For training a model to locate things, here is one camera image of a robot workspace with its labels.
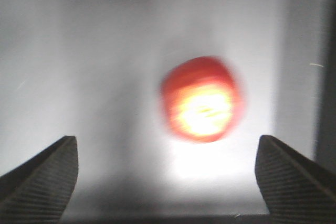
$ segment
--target yellow highlight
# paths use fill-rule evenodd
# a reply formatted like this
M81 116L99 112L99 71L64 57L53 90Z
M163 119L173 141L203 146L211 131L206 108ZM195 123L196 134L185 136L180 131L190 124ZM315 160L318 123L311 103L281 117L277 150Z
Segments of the yellow highlight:
M180 90L182 99L177 104L180 129L195 136L222 132L231 120L231 94L218 84L188 87Z

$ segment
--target apple skin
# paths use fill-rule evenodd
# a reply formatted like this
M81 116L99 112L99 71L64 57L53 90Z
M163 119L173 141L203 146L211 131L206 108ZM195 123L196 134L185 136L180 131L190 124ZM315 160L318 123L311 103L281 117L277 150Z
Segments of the apple skin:
M176 107L183 98L181 98L181 90L213 83L218 84L218 87L230 96L230 113L232 114L230 120L214 134L197 135L186 131L181 124L176 122L178 117ZM226 136L237 125L244 109L242 95L232 74L215 56L194 58L171 70L161 83L161 98L169 128L182 138L200 143L214 142Z

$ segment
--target white surface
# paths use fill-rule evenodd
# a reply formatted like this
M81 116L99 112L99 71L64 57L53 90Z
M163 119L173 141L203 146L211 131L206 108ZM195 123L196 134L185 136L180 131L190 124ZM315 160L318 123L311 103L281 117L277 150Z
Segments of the white surface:
M0 173L75 135L66 217L265 213L254 161L275 128L285 2L0 0ZM203 55L231 66L247 108L227 138L197 145L165 129L158 91Z

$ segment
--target textured metal surface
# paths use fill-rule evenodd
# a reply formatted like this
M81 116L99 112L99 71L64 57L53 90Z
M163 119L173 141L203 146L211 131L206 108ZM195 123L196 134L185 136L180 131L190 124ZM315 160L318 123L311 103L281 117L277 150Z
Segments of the textured metal surface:
M65 136L0 177L0 223L57 223L77 176L76 138Z
M336 223L336 176L275 137L260 138L255 174L274 223Z

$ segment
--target gray background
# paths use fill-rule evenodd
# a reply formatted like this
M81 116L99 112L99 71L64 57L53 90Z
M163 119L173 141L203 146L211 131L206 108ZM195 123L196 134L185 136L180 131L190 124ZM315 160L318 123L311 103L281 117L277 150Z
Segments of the gray background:
M0 174L63 135L80 175L65 219L264 214L258 138L312 158L328 0L0 0ZM225 139L163 124L159 85L218 55L247 102Z

